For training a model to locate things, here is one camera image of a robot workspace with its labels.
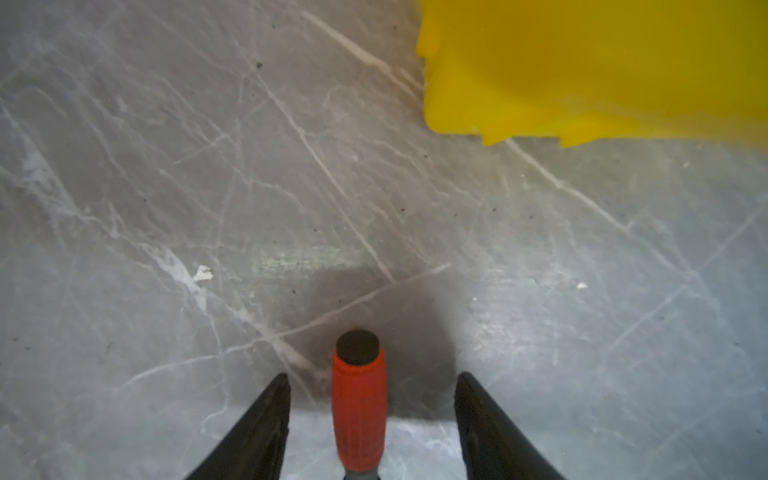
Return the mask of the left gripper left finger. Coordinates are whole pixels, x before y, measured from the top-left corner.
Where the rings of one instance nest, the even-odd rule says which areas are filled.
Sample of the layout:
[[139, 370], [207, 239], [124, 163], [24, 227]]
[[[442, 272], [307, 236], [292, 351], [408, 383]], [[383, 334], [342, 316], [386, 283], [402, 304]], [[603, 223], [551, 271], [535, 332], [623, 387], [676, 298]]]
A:
[[278, 479], [289, 435], [291, 389], [280, 373], [188, 480]]

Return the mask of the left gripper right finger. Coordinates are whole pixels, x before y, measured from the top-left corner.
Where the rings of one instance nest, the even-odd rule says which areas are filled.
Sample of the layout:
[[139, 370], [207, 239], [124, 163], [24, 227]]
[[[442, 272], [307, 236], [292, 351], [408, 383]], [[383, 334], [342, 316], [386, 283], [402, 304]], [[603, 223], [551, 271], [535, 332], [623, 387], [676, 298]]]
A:
[[457, 377], [454, 410], [469, 480], [563, 480], [469, 372]]

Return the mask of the red black screwdriver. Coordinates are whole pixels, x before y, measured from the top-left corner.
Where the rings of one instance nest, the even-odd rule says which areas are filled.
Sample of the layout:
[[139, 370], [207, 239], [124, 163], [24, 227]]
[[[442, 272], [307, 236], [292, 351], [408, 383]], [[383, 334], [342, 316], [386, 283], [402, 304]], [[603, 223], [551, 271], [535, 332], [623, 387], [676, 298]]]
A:
[[374, 333], [356, 329], [339, 337], [332, 357], [331, 396], [344, 477], [377, 480], [388, 402], [385, 354]]

